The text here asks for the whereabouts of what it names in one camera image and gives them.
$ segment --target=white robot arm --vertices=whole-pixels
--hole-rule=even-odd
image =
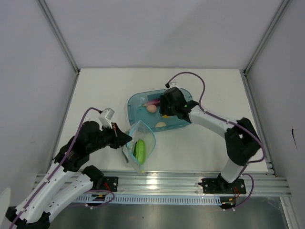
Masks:
[[[112,109],[99,113],[102,129],[94,121],[81,124],[77,134],[60,149],[49,171],[31,194],[18,206],[9,207],[6,217],[12,222],[10,228],[17,225],[17,229],[47,229],[54,218],[78,196],[89,190],[104,190],[103,173],[89,166],[59,192],[63,184],[89,161],[91,153],[107,146],[117,149],[132,140],[116,123],[111,123]]]
[[[215,115],[198,102],[186,102],[183,93],[172,83],[164,95],[160,96],[160,115],[177,116],[189,123],[201,125],[223,137],[226,141],[229,157],[225,168],[221,171],[212,186],[202,184],[205,193],[233,194],[233,188],[238,178],[247,166],[249,159],[260,149],[258,136],[253,125],[247,118],[230,120],[221,115]]]

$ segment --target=yellow food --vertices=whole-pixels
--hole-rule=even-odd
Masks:
[[[164,122],[158,122],[158,123],[156,124],[156,128],[158,128],[158,127],[164,127],[164,126],[166,126],[166,124],[165,124]]]
[[[148,105],[146,109],[150,113],[155,113],[157,111],[157,107],[155,105],[153,105],[153,104],[152,105]]]

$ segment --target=blue plastic container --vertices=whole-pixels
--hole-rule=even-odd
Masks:
[[[127,104],[128,119],[130,125],[133,125],[137,121],[142,120],[154,132],[172,130],[189,125],[189,122],[181,120],[176,116],[171,116],[169,118],[161,117],[159,113],[160,107],[157,107],[157,111],[155,113],[150,113],[147,111],[145,106],[142,106],[142,104],[150,100],[160,98],[160,95],[162,95],[165,91],[166,89],[162,89],[133,95]],[[187,102],[193,99],[187,90],[181,88],[181,91]],[[158,122],[164,122],[166,123],[166,126],[156,128],[155,126]]]

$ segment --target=green cucumber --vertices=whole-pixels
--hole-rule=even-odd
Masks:
[[[140,162],[141,165],[145,162],[146,147],[145,142],[139,138],[134,147],[135,158]]]

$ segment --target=white backdrop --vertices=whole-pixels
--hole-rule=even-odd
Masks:
[[[249,75],[274,166],[288,180],[301,228],[305,228],[304,9],[305,1],[292,1]]]
[[[16,205],[47,166],[75,76],[34,0],[1,1],[0,19],[0,193]]]
[[[80,68],[244,69],[281,0],[46,0]]]

